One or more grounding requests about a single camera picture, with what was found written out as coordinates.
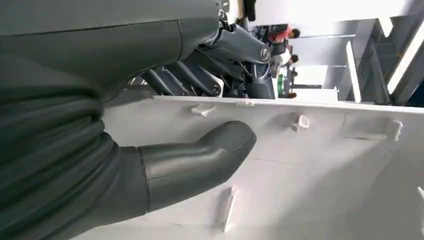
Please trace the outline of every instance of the white panel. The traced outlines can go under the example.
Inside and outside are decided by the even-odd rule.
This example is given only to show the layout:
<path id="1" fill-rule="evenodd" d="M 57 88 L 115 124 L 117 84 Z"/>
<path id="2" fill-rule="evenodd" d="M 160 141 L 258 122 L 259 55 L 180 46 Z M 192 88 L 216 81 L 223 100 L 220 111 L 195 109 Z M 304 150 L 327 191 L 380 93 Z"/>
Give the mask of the white panel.
<path id="1" fill-rule="evenodd" d="M 404 15 L 410 0 L 261 0 L 255 4 L 255 25 L 328 23 Z"/>
<path id="2" fill-rule="evenodd" d="M 419 200 L 417 185 L 424 185 L 424 163 L 413 156 L 424 154 L 424 134 L 418 132 L 412 142 L 408 138 L 424 124 L 423 109 L 254 99 L 254 106 L 242 107 L 228 98 L 159 99 L 107 109 L 103 118 L 107 132 L 121 146 L 190 142 L 220 123 L 241 120 L 257 135 L 252 153 L 221 186 L 76 239 L 398 240 L 421 236 L 415 201 Z M 214 102 L 216 110 L 207 117 L 191 113 L 191 108 L 205 101 Z M 289 125 L 299 113 L 308 117 L 310 127 L 296 134 Z M 347 115 L 359 132 L 367 128 L 361 128 L 355 117 L 376 123 L 396 119 L 403 122 L 405 131 L 397 142 L 346 138 L 342 130 Z M 413 143 L 414 151 L 403 148 L 398 153 L 404 143 Z M 398 161 L 391 161 L 393 154 Z M 398 171 L 393 172 L 392 162 Z M 242 197 L 232 215 L 237 227 L 224 234 L 218 212 L 223 192 L 231 186 L 237 186 Z"/>
<path id="3" fill-rule="evenodd" d="M 292 28 L 301 30 L 302 37 L 313 36 L 340 36 L 354 35 L 357 33 L 357 21 L 335 21 L 321 24 L 319 22 L 309 21 L 305 23 L 290 23 Z"/>
<path id="4" fill-rule="evenodd" d="M 302 65 L 296 67 L 298 75 L 294 78 L 294 84 L 323 85 L 326 80 L 326 65 Z"/>
<path id="5" fill-rule="evenodd" d="M 402 123 L 390 117 L 374 118 L 367 114 L 346 114 L 340 135 L 344 138 L 395 141 L 400 135 Z"/>

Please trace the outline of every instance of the red shirt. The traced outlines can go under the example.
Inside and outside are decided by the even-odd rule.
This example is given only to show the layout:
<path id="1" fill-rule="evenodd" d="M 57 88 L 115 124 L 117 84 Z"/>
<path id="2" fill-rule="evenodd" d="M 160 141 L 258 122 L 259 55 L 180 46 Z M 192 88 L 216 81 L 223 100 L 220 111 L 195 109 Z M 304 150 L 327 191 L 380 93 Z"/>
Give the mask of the red shirt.
<path id="1" fill-rule="evenodd" d="M 278 32 L 276 34 L 269 34 L 268 40 L 272 43 L 282 43 L 284 39 L 287 39 L 289 37 L 289 34 L 292 32 L 292 28 L 290 26 L 287 26 L 287 29 L 282 32 Z"/>

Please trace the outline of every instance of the person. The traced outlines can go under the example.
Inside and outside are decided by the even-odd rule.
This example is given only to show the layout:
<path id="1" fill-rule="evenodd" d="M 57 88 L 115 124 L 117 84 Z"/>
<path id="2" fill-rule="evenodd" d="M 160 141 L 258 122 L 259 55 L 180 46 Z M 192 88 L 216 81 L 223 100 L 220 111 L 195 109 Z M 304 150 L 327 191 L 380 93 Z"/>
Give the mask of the person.
<path id="1" fill-rule="evenodd" d="M 281 66 L 290 66 L 299 61 L 299 56 L 297 54 L 291 55 L 289 51 L 285 51 L 282 54 L 275 55 L 269 61 L 269 67 L 271 68 L 271 74 L 276 76 L 280 71 Z"/>
<path id="2" fill-rule="evenodd" d="M 301 31 L 297 28 L 291 28 L 287 25 L 287 28 L 283 31 L 276 33 L 268 33 L 268 40 L 273 44 L 284 42 L 285 39 L 297 39 L 301 35 Z"/>
<path id="3" fill-rule="evenodd" d="M 292 46 L 289 45 L 287 40 L 284 40 L 282 43 L 273 43 L 269 46 L 271 51 L 271 57 L 279 54 L 283 54 L 286 51 L 291 51 Z"/>

